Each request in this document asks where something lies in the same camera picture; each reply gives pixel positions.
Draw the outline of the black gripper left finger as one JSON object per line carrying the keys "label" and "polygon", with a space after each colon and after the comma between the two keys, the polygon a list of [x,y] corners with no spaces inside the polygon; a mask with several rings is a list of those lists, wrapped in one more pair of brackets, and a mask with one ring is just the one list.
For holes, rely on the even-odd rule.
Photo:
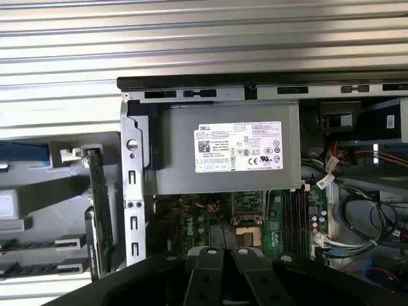
{"label": "black gripper left finger", "polygon": [[52,300],[50,305],[221,305],[224,227],[183,258],[166,251]]}

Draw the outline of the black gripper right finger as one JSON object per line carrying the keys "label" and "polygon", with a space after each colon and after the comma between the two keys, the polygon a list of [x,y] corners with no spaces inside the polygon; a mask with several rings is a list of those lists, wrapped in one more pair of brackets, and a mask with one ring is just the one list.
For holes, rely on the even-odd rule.
{"label": "black gripper right finger", "polygon": [[267,260],[260,249],[237,242],[224,226],[231,252],[255,305],[407,305],[407,298],[309,259],[283,254]]}

